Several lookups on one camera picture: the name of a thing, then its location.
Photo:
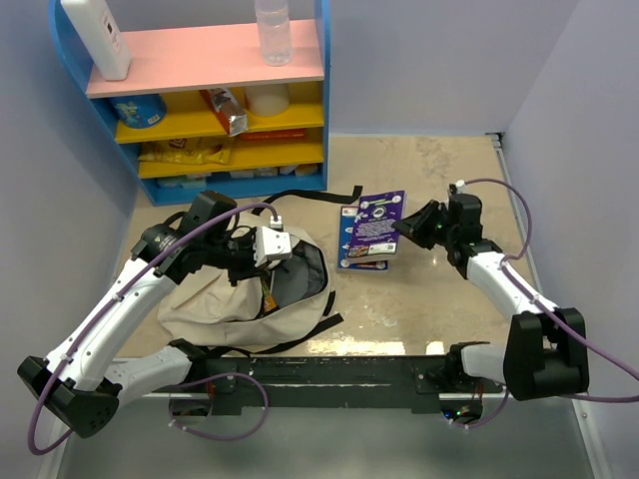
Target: yellow object in bag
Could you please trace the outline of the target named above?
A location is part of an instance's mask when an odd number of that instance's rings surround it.
[[[182,165],[226,165],[230,153],[230,141],[226,138],[181,138],[145,143],[138,160]]]

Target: backpack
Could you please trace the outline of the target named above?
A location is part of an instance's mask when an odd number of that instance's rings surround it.
[[[351,204],[361,187],[351,196],[318,192],[286,191],[266,203],[286,195],[311,200]],[[261,209],[240,214],[238,228],[267,226]],[[306,231],[290,227],[293,256],[271,270],[270,277],[252,277],[232,287],[228,272],[204,266],[187,276],[161,303],[160,323],[174,336],[200,346],[247,346],[277,344],[260,353],[281,352],[300,344],[343,321],[330,315],[335,293],[321,249]]]

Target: blue shelf frame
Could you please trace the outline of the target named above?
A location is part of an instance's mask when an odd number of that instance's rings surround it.
[[[213,175],[208,179],[206,190],[214,190],[231,198],[264,197],[284,190],[325,190],[328,184],[328,119],[330,98],[330,14],[328,0],[315,0],[315,21],[318,32],[319,51],[323,61],[323,164],[315,175],[295,175],[233,180],[228,175]],[[86,96],[87,86],[93,70],[93,60],[80,40],[75,28],[60,4],[60,0],[49,1],[49,29],[53,44],[72,82],[91,106],[105,135],[116,145],[120,160],[138,181],[140,188],[154,206],[190,203],[204,189],[163,188],[155,180],[138,177],[139,145],[118,145],[115,141],[118,118],[106,99],[90,100]]]

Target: wall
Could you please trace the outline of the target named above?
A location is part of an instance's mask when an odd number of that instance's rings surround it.
[[[577,306],[588,335],[639,367],[639,3],[582,0],[506,131],[513,182],[535,218],[546,293]],[[591,355],[593,393],[639,385]],[[616,479],[639,470],[639,406],[593,414]]]
[[[503,131],[577,1],[333,0],[331,130]],[[251,0],[109,4],[123,30],[255,21]],[[290,4],[313,16],[312,0]]]
[[[40,462],[26,445],[35,399],[16,369],[102,295],[135,187],[55,56],[46,2],[3,5],[0,64],[0,467],[28,478]]]

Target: blue can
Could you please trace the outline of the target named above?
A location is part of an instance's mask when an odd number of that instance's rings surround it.
[[[167,116],[167,105],[160,95],[134,95],[110,98],[120,120],[130,128],[149,128]]]

